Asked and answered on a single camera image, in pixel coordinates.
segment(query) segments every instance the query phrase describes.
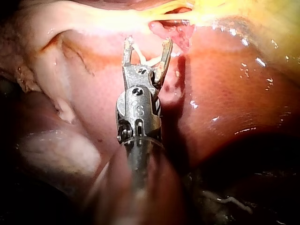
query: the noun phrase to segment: yellow fat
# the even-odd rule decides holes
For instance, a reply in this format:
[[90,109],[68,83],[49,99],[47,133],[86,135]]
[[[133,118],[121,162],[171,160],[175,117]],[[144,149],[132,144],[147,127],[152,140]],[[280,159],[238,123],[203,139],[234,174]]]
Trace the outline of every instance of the yellow fat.
[[[165,15],[180,7],[192,11]],[[232,27],[226,28],[234,28],[239,35],[247,37],[267,65],[300,84],[299,0],[174,0],[144,10],[141,16],[151,20],[185,19],[198,26],[232,20],[234,23],[227,24]]]

